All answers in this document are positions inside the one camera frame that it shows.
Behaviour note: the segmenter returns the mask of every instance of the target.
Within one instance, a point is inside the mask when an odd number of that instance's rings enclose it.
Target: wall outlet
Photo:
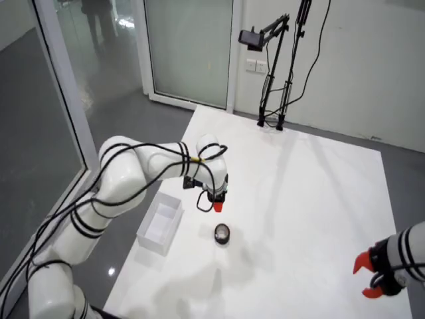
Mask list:
[[[257,61],[253,58],[247,58],[245,63],[245,70],[255,72]]]
[[[267,62],[258,60],[255,71],[258,73],[267,73]]]

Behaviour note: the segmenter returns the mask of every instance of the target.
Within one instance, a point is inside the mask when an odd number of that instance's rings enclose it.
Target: black wire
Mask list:
[[[118,146],[123,146],[123,144],[114,144],[112,145],[110,148],[108,148],[106,150],[106,152],[110,151],[113,148],[116,148]],[[117,202],[117,203],[110,203],[110,202],[105,202],[105,201],[101,201],[99,199],[96,198],[89,198],[85,201],[82,201],[80,203],[77,204],[77,202],[79,200],[81,200],[85,195],[87,195],[90,190],[99,182],[102,174],[104,173],[105,169],[109,166],[109,164],[111,163],[111,161],[117,157],[118,155],[120,155],[121,153],[124,153],[128,150],[134,150],[136,148],[140,148],[143,146],[153,146],[156,148],[160,148],[162,150],[167,150],[171,153],[180,155],[182,157],[186,157],[187,160],[186,161],[178,161],[175,163],[171,163],[169,164],[167,167],[165,167],[163,169],[163,171],[161,171],[156,177],[154,177],[149,183],[147,183],[144,187],[142,187],[139,191],[137,191],[135,194],[133,194],[132,196],[128,197],[127,199],[124,199],[123,201]],[[213,154],[212,156],[206,158],[205,160],[213,160],[214,158],[217,158],[218,156],[221,156],[225,151],[227,150],[227,146],[221,145],[220,146],[220,151],[217,154]],[[137,197],[140,193],[143,193],[148,187],[150,187],[155,181],[157,181],[169,168],[176,166],[176,165],[181,165],[184,163],[197,163],[198,166],[203,166],[209,173],[210,177],[211,177],[211,181],[212,181],[212,196],[213,196],[213,202],[211,203],[211,207],[208,211],[210,211],[211,209],[213,209],[214,207],[214,199],[215,199],[215,182],[214,182],[214,175],[211,171],[211,169],[208,167],[208,165],[206,165],[205,163],[198,161],[198,160],[193,160],[191,159],[190,156],[177,152],[175,150],[171,150],[169,148],[166,148],[164,146],[160,146],[157,144],[152,144],[152,143],[140,143],[140,144],[136,144],[134,146],[126,146],[120,150],[118,150],[116,153],[114,153],[111,158],[108,159],[108,161],[105,163],[105,165],[103,166],[103,168],[100,170],[99,174],[96,176],[96,178],[94,179],[94,181],[92,182],[92,184],[90,185],[90,187],[84,191],[81,195],[79,195],[74,201],[72,201],[70,204],[68,204],[64,209],[61,209],[60,211],[55,212],[52,215],[49,215],[43,222],[43,224],[39,227],[39,229],[37,230],[37,233],[35,235],[35,239],[34,242],[32,243],[32,245],[29,247],[29,249],[26,251],[24,257],[21,259],[21,261],[19,262],[18,266],[15,268],[15,270],[12,272],[12,275],[9,277],[9,279],[7,280],[6,284],[4,285],[4,287],[0,290],[0,296],[5,292],[5,295],[3,297],[3,302],[1,305],[1,309],[0,309],[0,318],[4,317],[4,311],[5,311],[5,305],[7,303],[7,297],[10,293],[10,290],[13,286],[13,283],[16,281],[17,277],[19,276],[19,274],[22,272],[22,270],[27,267],[27,273],[26,273],[26,278],[27,280],[29,279],[29,267],[30,267],[30,263],[33,261],[34,257],[40,252],[40,250],[46,245],[46,243],[51,239],[51,237],[54,235],[54,233],[57,231],[57,229],[59,228],[59,226],[62,224],[62,222],[71,214],[72,210],[71,208],[73,208],[73,210],[77,210],[78,208],[87,205],[89,203],[99,203],[105,206],[118,206],[118,205],[122,205],[124,203],[127,203],[128,201],[131,201],[132,199],[134,199],[135,197]],[[37,248],[37,243],[40,240],[41,236],[44,234],[44,232],[46,231],[47,227],[50,225],[50,223],[52,223],[56,218],[58,218],[59,216],[63,215],[59,221],[56,223],[56,225],[53,227],[53,229],[50,231],[50,233],[48,234],[48,236],[44,239],[44,241],[41,243],[41,245]]]
[[[328,4],[327,4],[327,9],[326,9],[325,18],[323,19],[323,23],[322,23],[322,25],[321,25],[320,35],[319,35],[319,48],[318,48],[318,50],[317,50],[317,56],[316,56],[316,58],[314,59],[313,64],[311,65],[311,67],[310,67],[310,69],[309,69],[309,71],[308,71],[308,73],[307,73],[307,77],[305,78],[304,87],[303,87],[303,92],[302,92],[302,93],[301,93],[301,95],[300,95],[299,97],[297,97],[295,100],[292,100],[291,102],[289,102],[287,106],[289,106],[289,105],[291,105],[291,104],[293,104],[293,103],[295,103],[295,102],[297,102],[297,101],[301,100],[301,98],[304,96],[305,88],[307,87],[307,82],[308,82],[308,79],[309,79],[309,77],[310,77],[310,74],[311,74],[311,72],[312,72],[312,70],[313,70],[313,67],[315,66],[315,64],[316,64],[317,60],[319,60],[319,56],[320,56],[320,49],[321,49],[321,38],[322,38],[323,29],[325,28],[325,24],[326,24],[326,20],[327,20],[327,16],[328,16],[328,14],[329,14],[329,9],[330,9],[330,8],[331,8],[331,0],[329,0],[329,2],[328,2]],[[273,115],[273,114],[278,113],[278,112],[279,112],[282,108],[283,108],[283,106],[281,106],[281,107],[280,107],[280,108],[278,108],[277,110],[274,110],[272,113],[270,113],[270,114],[266,115],[266,117],[267,117],[267,116],[271,116],[271,115]]]
[[[415,267],[425,267],[425,263],[417,263],[417,264],[415,263],[415,264],[392,266],[389,269],[386,269],[386,270],[383,270],[383,271],[378,271],[376,274],[373,275],[369,286],[371,288],[376,288],[379,285],[379,284],[377,284],[377,281],[382,276],[384,276],[385,274],[392,274],[394,271],[397,271],[397,270],[410,269],[410,268],[415,268]]]

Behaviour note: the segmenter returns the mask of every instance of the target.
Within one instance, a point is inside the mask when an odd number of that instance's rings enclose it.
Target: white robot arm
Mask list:
[[[99,192],[78,201],[85,204],[70,213],[57,238],[34,259],[28,286],[31,319],[102,318],[74,285],[70,266],[89,257],[111,220],[138,206],[151,182],[185,176],[186,188],[202,186],[220,210],[227,188],[223,147],[207,134],[196,149],[192,156],[183,142],[141,144],[122,136],[103,144]]]
[[[376,272],[367,298],[395,296],[411,280],[425,282],[425,222],[379,241],[355,260],[353,273],[361,267]]]

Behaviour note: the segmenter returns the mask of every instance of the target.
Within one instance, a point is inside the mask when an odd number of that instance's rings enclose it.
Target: transparent plastic box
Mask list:
[[[139,245],[165,256],[182,215],[181,200],[158,191],[137,230]]]

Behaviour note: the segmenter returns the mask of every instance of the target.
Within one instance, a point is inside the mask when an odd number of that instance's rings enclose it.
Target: white table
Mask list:
[[[411,318],[407,291],[366,299],[372,274],[355,257],[395,233],[379,152],[317,136],[259,128],[198,107],[183,137],[228,146],[222,213],[196,209],[182,179],[160,191],[185,210],[168,255],[137,241],[105,305],[122,318]],[[231,230],[228,247],[213,239]]]

